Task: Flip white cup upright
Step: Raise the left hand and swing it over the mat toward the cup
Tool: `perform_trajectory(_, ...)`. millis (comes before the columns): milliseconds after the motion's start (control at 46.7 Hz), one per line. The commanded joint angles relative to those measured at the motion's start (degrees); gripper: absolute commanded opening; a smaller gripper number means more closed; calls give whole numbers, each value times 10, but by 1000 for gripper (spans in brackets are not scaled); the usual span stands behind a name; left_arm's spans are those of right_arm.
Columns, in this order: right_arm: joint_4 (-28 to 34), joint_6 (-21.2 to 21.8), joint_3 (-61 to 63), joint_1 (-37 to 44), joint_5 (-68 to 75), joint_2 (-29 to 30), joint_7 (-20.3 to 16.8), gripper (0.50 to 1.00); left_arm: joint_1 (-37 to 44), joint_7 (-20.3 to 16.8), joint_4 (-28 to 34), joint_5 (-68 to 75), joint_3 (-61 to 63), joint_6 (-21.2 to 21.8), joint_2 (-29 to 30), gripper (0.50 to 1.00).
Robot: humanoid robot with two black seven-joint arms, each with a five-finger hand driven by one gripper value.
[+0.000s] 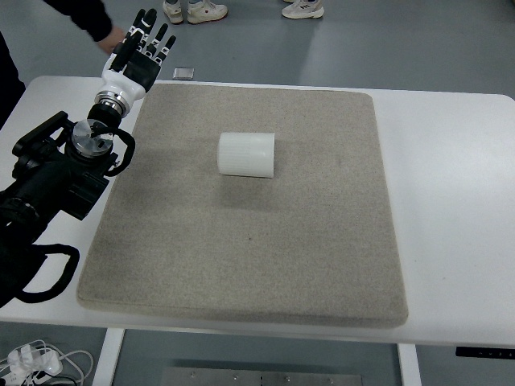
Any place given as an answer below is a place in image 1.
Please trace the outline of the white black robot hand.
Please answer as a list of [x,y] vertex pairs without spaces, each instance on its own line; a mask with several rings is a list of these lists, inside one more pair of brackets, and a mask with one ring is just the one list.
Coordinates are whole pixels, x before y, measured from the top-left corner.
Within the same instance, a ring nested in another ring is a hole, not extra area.
[[168,28],[167,24],[163,24],[152,41],[146,45],[156,19],[157,10],[154,8],[147,11],[141,9],[136,14],[127,31],[127,37],[115,47],[103,68],[101,99],[110,97],[137,101],[149,92],[176,41],[176,36],[171,35],[158,52],[159,44]]

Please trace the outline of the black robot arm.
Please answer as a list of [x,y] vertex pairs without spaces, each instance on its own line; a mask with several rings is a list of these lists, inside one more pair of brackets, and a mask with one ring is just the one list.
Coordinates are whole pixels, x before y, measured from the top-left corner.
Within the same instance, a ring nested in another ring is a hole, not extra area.
[[175,43],[167,25],[149,37],[157,19],[141,9],[102,72],[104,84],[83,121],[61,111],[21,137],[12,150],[14,182],[1,193],[1,304],[59,296],[80,261],[77,248],[37,245],[60,212],[84,219],[131,162],[135,140],[121,129],[135,101],[151,89]]

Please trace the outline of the person's dark sleeve forearm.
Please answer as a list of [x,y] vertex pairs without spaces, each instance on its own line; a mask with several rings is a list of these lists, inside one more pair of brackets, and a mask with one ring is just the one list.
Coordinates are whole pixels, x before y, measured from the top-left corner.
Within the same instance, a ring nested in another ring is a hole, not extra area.
[[100,0],[66,0],[63,12],[82,30],[85,30],[95,43],[106,38],[113,27],[103,1]]

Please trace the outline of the person's bare hand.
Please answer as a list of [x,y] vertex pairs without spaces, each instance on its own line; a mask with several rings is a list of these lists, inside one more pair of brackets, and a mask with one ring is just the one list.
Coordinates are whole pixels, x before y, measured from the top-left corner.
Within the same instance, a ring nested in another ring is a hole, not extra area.
[[110,33],[97,42],[97,46],[107,55],[110,55],[114,48],[125,38],[126,32],[120,27],[113,26]]

